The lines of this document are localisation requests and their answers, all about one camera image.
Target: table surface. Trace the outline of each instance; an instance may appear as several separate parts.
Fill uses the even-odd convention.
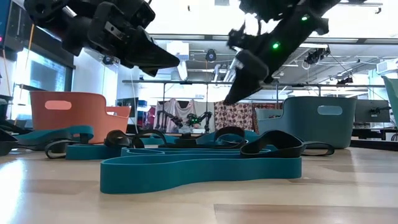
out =
[[[301,179],[106,195],[99,190],[99,161],[14,152],[0,157],[0,223],[395,224],[396,161],[396,152],[350,148],[304,157]]]

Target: window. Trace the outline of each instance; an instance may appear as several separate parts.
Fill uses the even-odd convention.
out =
[[[32,119],[29,91],[25,88],[34,87],[47,91],[65,91],[71,85],[71,68],[60,65],[33,51],[24,49],[18,52],[13,91],[14,104],[11,119]]]

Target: ceiling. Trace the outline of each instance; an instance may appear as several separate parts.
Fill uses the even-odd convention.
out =
[[[166,49],[167,42],[171,40],[159,40],[158,44]],[[217,64],[228,68],[236,52],[226,46],[225,41],[205,41],[192,40],[184,41],[189,43],[190,56],[187,63],[188,80],[211,81],[214,74],[211,69]],[[398,45],[348,45],[348,44],[330,44],[331,56],[323,59],[323,65],[312,65],[308,70],[302,67],[303,60],[308,52],[314,49],[299,48],[285,62],[286,65],[296,67],[281,67],[274,76],[279,77],[281,83],[325,83],[333,78],[340,78],[339,73],[354,68],[354,73],[367,74],[368,70],[376,67],[375,63],[380,62],[383,57],[398,57]],[[208,49],[215,49],[217,60],[213,63],[205,62],[205,55]],[[337,64],[337,61],[343,64],[343,67]],[[225,76],[225,70],[220,74],[218,80]]]

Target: orange fabric bin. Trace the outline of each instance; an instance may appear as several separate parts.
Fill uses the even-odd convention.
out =
[[[126,132],[130,114],[129,106],[106,106],[105,97],[95,93],[31,91],[30,103],[35,130],[90,125],[94,127],[92,144],[104,142],[112,130]]]

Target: patterned fabric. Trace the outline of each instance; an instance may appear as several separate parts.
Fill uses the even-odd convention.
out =
[[[228,126],[240,127],[244,130],[253,130],[253,109],[250,103],[236,103],[231,106],[223,105],[223,102],[214,104],[215,128],[219,130]]]
[[[259,134],[259,123],[257,122],[257,114],[256,114],[256,108],[259,109],[282,109],[282,103],[279,103],[279,107],[277,108],[276,103],[253,103],[252,109],[253,109],[253,126],[254,126],[254,131]]]

